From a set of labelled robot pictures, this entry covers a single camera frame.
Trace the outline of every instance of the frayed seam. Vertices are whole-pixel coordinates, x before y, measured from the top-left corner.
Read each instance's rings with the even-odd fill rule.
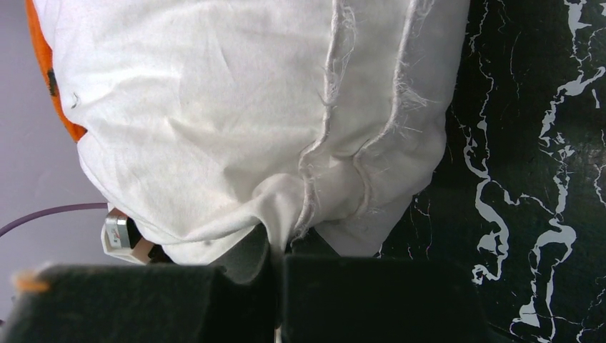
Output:
[[[330,133],[330,119],[336,108],[337,97],[339,96],[339,89],[343,82],[345,69],[355,47],[355,26],[356,21],[352,8],[346,5],[345,0],[333,0],[332,35],[324,71],[324,94],[320,96],[325,108],[322,119],[322,132],[312,144],[303,150],[299,157],[298,170],[300,177],[303,179],[304,196],[301,213],[299,214],[297,223],[294,225],[295,239],[303,237],[307,233],[316,213],[317,206],[319,206],[317,190],[315,189],[314,178],[312,177],[313,166],[310,158],[314,153],[319,151]],[[340,59],[337,58],[339,43],[351,45],[347,53]]]

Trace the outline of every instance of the black marble surface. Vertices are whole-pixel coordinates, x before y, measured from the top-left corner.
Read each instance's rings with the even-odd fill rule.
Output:
[[[472,0],[448,145],[381,258],[469,270],[492,324],[606,342],[606,0]]]

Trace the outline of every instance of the white marble vein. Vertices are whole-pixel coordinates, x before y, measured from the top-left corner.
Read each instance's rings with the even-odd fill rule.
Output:
[[[606,280],[606,277],[598,277],[595,280],[596,284],[599,284],[598,280]],[[591,304],[589,306],[589,309],[587,309],[587,313],[591,313],[591,311],[594,309],[594,307],[601,305],[602,301],[604,300],[606,296],[606,287],[602,289],[602,291],[597,295],[597,297],[595,297],[595,299],[593,299],[591,301]],[[596,327],[586,327],[585,326],[585,322],[589,319],[589,315],[587,315],[587,317],[583,318],[583,320],[581,321],[580,325],[581,325],[581,330],[579,331],[579,333],[576,336],[577,342],[578,343],[582,343],[581,339],[583,337],[583,335],[585,334],[585,332],[591,332],[591,331],[595,331],[595,330],[599,330],[600,328],[602,328],[604,326],[605,323],[600,323],[599,325],[597,325]]]
[[[567,169],[567,159],[575,153],[575,150],[572,145],[567,144],[567,141],[561,132],[553,133],[552,129],[553,126],[556,125],[555,122],[557,119],[558,106],[563,104],[567,97],[582,94],[586,90],[587,86],[604,76],[606,71],[603,66],[598,67],[593,76],[586,78],[585,73],[582,70],[583,61],[587,57],[585,57],[585,59],[581,59],[578,56],[577,46],[579,45],[579,41],[577,40],[577,31],[591,26],[591,24],[582,23],[580,21],[582,10],[586,3],[587,2],[585,0],[581,0],[579,3],[571,3],[564,0],[565,6],[568,6],[568,26],[572,35],[572,58],[574,58],[578,63],[578,76],[576,79],[569,81],[557,88],[557,93],[554,96],[554,99],[550,102],[550,109],[545,112],[545,116],[542,121],[543,126],[538,137],[540,145],[542,146],[541,151],[552,157],[559,164],[559,168],[552,178],[558,190],[557,205],[553,211],[553,218],[549,220],[549,224],[553,227],[553,229],[541,234],[537,238],[535,247],[532,249],[532,255],[535,256],[535,263],[531,263],[530,267],[534,276],[533,280],[530,282],[533,295],[531,296],[528,304],[520,307],[520,316],[512,321],[512,324],[516,322],[524,322],[532,326],[537,326],[537,324],[539,324],[535,311],[535,302],[539,300],[537,295],[537,275],[539,274],[538,268],[541,262],[541,248],[547,244],[563,244],[566,247],[566,252],[562,257],[555,259],[555,261],[551,264],[549,281],[546,285],[543,285],[546,293],[544,301],[547,311],[549,312],[549,316],[545,316],[545,318],[549,319],[550,321],[551,332],[548,338],[537,337],[539,342],[551,342],[555,336],[556,325],[554,319],[561,317],[555,316],[551,307],[552,296],[555,291],[553,279],[557,266],[566,261],[566,259],[571,255],[572,245],[577,238],[576,231],[572,227],[563,224],[571,175]],[[568,319],[561,319],[574,324],[574,322]]]
[[[586,76],[583,71],[583,61],[588,59],[592,61],[591,56],[591,41],[595,37],[596,33],[599,30],[604,29],[598,28],[593,30],[589,41],[585,39],[584,42],[580,41],[580,38],[577,37],[577,32],[582,29],[593,29],[591,24],[581,22],[582,10],[587,3],[587,0],[580,0],[576,2],[566,1],[564,0],[564,5],[567,6],[568,9],[568,20],[567,25],[570,29],[570,33],[572,36],[572,58],[577,62],[577,71],[578,74],[575,79],[565,82],[562,86],[557,88],[556,94],[553,97],[553,100],[549,103],[548,110],[545,112],[542,120],[542,127],[538,134],[538,142],[539,142],[539,150],[550,156],[551,159],[557,163],[558,168],[555,174],[552,176],[552,185],[551,187],[556,188],[557,190],[557,201],[555,204],[555,208],[551,209],[545,205],[545,203],[536,196],[531,196],[526,193],[522,193],[518,199],[512,199],[510,193],[498,182],[493,180],[490,176],[489,169],[487,167],[487,162],[490,159],[490,148],[487,136],[487,118],[485,110],[487,105],[490,102],[491,93],[496,89],[496,81],[495,78],[491,75],[488,70],[490,66],[490,62],[484,58],[480,51],[478,51],[476,47],[476,42],[479,37],[481,37],[485,24],[485,20],[489,13],[489,10],[498,11],[500,18],[503,22],[503,25],[499,27],[498,32],[502,32],[502,30],[507,25],[507,20],[509,19],[507,16],[507,12],[505,11],[505,4],[502,0],[498,0],[500,4],[500,8],[492,8],[489,5],[489,1],[484,1],[484,13],[480,19],[480,27],[478,28],[477,33],[470,36],[469,45],[471,55],[476,54],[478,56],[478,64],[480,68],[480,73],[487,80],[489,86],[485,91],[485,100],[482,103],[482,107],[478,114],[479,121],[473,126],[467,126],[461,124],[461,121],[454,116],[455,119],[459,122],[460,129],[462,130],[465,139],[466,145],[463,149],[463,157],[465,159],[465,164],[467,168],[478,178],[480,178],[480,182],[476,187],[476,195],[475,195],[475,207],[480,214],[480,216],[489,223],[495,223],[498,226],[498,231],[491,231],[489,234],[484,235],[480,238],[480,241],[477,245],[478,251],[484,250],[496,256],[496,270],[490,271],[487,265],[477,264],[474,266],[472,270],[472,281],[475,284],[482,284],[484,279],[490,281],[498,281],[502,276],[502,265],[503,261],[506,260],[508,256],[508,238],[510,235],[510,228],[504,221],[504,219],[499,215],[499,213],[491,207],[489,204],[486,204],[482,201],[482,194],[485,187],[488,184],[496,184],[503,191],[503,202],[512,206],[519,206],[521,203],[521,199],[525,199],[527,202],[534,202],[539,204],[540,208],[545,211],[545,213],[549,214],[552,218],[548,221],[549,225],[552,227],[546,232],[541,233],[538,236],[537,241],[535,242],[534,248],[531,250],[529,254],[530,259],[534,259],[533,263],[530,263],[530,271],[533,275],[533,280],[530,282],[530,289],[532,291],[532,296],[528,300],[528,303],[523,304],[519,310],[519,317],[512,320],[510,331],[515,334],[512,330],[513,324],[518,322],[523,322],[525,324],[531,325],[533,327],[541,327],[541,323],[544,321],[540,321],[540,318],[548,319],[550,322],[549,327],[545,327],[543,329],[550,330],[550,334],[548,337],[536,337],[538,342],[551,342],[555,336],[555,320],[562,320],[569,322],[570,324],[578,324],[575,321],[571,321],[564,317],[560,317],[554,315],[551,307],[552,297],[555,292],[554,285],[554,275],[557,270],[557,266],[563,262],[565,262],[568,257],[573,252],[572,245],[575,243],[577,238],[577,234],[574,228],[565,224],[564,213],[567,206],[567,198],[569,193],[569,185],[572,173],[568,171],[568,159],[571,156],[574,156],[576,153],[574,146],[568,142],[565,135],[555,130],[557,126],[557,115],[559,106],[566,102],[566,100],[573,96],[579,96],[583,94],[589,85],[591,85],[596,80],[602,78],[604,74],[606,74],[606,69],[603,66],[594,68],[594,72],[592,75]],[[520,83],[517,82],[515,72],[514,72],[514,49],[517,43],[517,40],[520,37],[520,33],[516,36],[514,43],[512,45],[512,50],[510,52],[510,74],[513,82],[516,85],[516,95],[519,99],[520,97]],[[587,56],[583,58],[580,55],[578,47],[580,44],[588,44],[589,47],[587,49]],[[595,90],[592,90],[592,94],[596,101],[596,108],[600,108],[600,103],[597,98],[597,94]],[[606,147],[606,139],[604,138],[604,131],[602,130],[602,142]],[[600,201],[605,205],[604,200],[602,198],[601,188],[598,187],[598,180],[602,176],[602,170],[606,168],[604,166],[595,166],[598,170],[598,176],[596,180],[594,180],[594,187],[596,190],[596,194],[598,195]],[[547,192],[547,185],[545,188],[545,195],[549,199],[549,193]],[[566,248],[565,253],[556,259],[543,261],[544,267],[546,263],[550,265],[550,275],[549,280],[545,283],[538,282],[537,276],[539,274],[539,265],[541,265],[541,253],[543,247],[548,244],[560,244]],[[541,299],[538,294],[545,294],[545,298]],[[546,314],[539,314],[535,309],[535,304],[537,302],[541,302],[547,308]]]
[[[597,99],[597,94],[595,93],[595,89],[591,90],[591,94],[593,95],[593,99],[595,100],[595,109],[600,109],[600,100]]]

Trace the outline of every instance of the purple cable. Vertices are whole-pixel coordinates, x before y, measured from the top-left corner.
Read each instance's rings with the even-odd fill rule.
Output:
[[[43,209],[42,211],[30,213],[24,217],[21,217],[15,221],[3,226],[0,229],[0,237],[4,236],[5,234],[8,234],[12,229],[14,229],[20,225],[23,225],[27,222],[30,222],[34,219],[49,216],[49,215],[55,214],[55,213],[79,211],[81,209],[105,209],[105,210],[107,210],[107,203],[106,202],[94,202],[91,204],[75,204],[75,205],[59,206],[59,207],[53,207],[51,209]]]

